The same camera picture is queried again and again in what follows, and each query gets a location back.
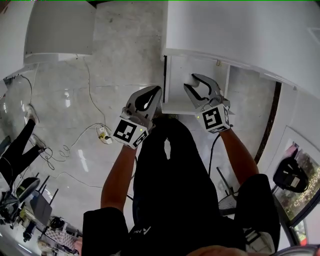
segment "black pants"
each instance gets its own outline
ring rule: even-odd
[[[10,188],[12,188],[17,176],[22,173],[40,154],[39,151],[41,149],[37,145],[24,153],[25,147],[35,125],[35,122],[29,119],[22,132],[11,143],[9,148],[0,158],[0,172],[9,184]]]
[[[133,183],[133,220],[161,214],[162,206],[171,216],[220,215],[215,185],[199,156],[195,141],[177,119],[156,118],[156,127],[143,142]],[[165,141],[170,142],[170,159]]]

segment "black shirt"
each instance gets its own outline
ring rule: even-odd
[[[123,213],[112,207],[88,211],[83,220],[82,255],[187,255],[220,245],[246,250],[245,231],[269,234],[274,249],[280,224],[266,175],[250,177],[239,189],[234,220],[187,205],[178,214],[164,207],[160,215],[142,219],[128,233]]]

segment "person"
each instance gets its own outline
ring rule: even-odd
[[[83,216],[82,255],[275,252],[280,223],[269,180],[259,174],[232,129],[220,136],[240,183],[234,219],[220,216],[215,186],[190,131],[177,119],[156,118],[153,123],[156,127],[142,144],[134,176],[134,227],[128,233],[123,211],[137,150],[124,145],[104,183],[101,208]]]
[[[35,125],[39,123],[34,108],[28,104],[25,110],[27,121],[25,127],[0,157],[0,176],[2,176],[0,180],[2,184],[7,183],[1,186],[2,190],[4,187],[12,189],[18,175],[22,173],[46,147],[35,134],[32,134]],[[29,139],[34,146],[28,152],[24,153]]]

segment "white cable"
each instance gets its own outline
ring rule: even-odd
[[[102,189],[103,188],[102,186],[90,186],[90,185],[82,182],[81,180],[78,180],[77,178],[73,177],[72,175],[70,175],[69,173],[67,173],[65,171],[61,172],[57,177],[54,177],[54,176],[51,176],[51,175],[49,175],[49,176],[54,178],[54,179],[58,179],[62,174],[66,174],[66,175],[70,176],[71,178],[75,179],[76,181],[78,181],[78,182],[80,182],[80,183],[82,183],[82,184],[84,184],[84,185],[86,185],[86,186],[88,186],[90,188],[98,188],[98,189]]]
[[[88,67],[88,64],[87,64],[87,62],[86,62],[85,57],[83,57],[83,61],[84,61],[84,64],[85,64],[86,69],[88,70],[88,74],[89,74],[89,96],[90,96],[90,99],[91,99],[93,105],[95,106],[95,108],[96,108],[97,110],[99,110],[100,113],[103,115],[104,126],[106,126],[106,116],[105,116],[105,114],[97,107],[97,105],[94,103],[94,101],[93,101],[93,99],[92,99],[92,97],[91,97],[91,76],[90,76],[89,67]]]
[[[36,77],[37,77],[38,68],[39,68],[39,63],[37,64],[36,69],[35,69],[35,73],[34,73],[33,87],[32,87],[31,97],[30,97],[30,105],[31,105],[31,102],[32,102],[32,94],[33,94],[33,91],[34,91],[35,86],[36,86]]]
[[[97,131],[97,126],[98,126],[98,125],[100,125],[101,127],[105,127],[106,129],[109,129],[109,130],[111,131],[111,129],[110,129],[108,126],[103,125],[103,124],[100,123],[100,122],[96,122],[96,123],[88,126],[87,128],[85,128],[85,130],[79,135],[79,137],[75,140],[75,142],[71,145],[70,148],[69,148],[67,145],[63,145],[63,150],[65,150],[66,152],[68,152],[68,155],[66,155],[62,150],[59,150],[58,152],[59,152],[60,156],[64,158],[64,160],[58,160],[58,159],[54,158],[54,157],[53,157],[54,152],[53,152],[53,150],[52,150],[50,147],[46,147],[45,150],[42,152],[42,153],[47,154],[49,157],[46,156],[46,155],[43,157],[43,156],[42,156],[42,153],[40,153],[41,158],[42,158],[45,162],[47,162],[49,168],[54,171],[54,170],[55,170],[55,167],[53,166],[53,164],[52,164],[49,160],[50,160],[50,159],[53,159],[53,160],[55,160],[55,161],[57,161],[57,162],[65,162],[65,161],[67,160],[67,158],[70,157],[70,155],[71,155],[71,149],[72,149],[72,147],[79,141],[79,139],[82,137],[83,134],[85,134],[85,132],[86,132],[87,130],[89,130],[92,126],[95,126],[95,131],[98,133],[98,131]],[[47,152],[46,152],[46,149],[49,149],[49,150],[51,151],[51,154],[47,153]]]

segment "shoe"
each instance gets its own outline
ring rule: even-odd
[[[46,148],[46,144],[34,133],[31,134],[30,140],[33,145],[37,145],[40,149]]]
[[[33,120],[35,124],[39,124],[39,118],[37,117],[36,111],[33,106],[30,104],[25,106],[26,110],[26,123],[29,121],[29,119]]]

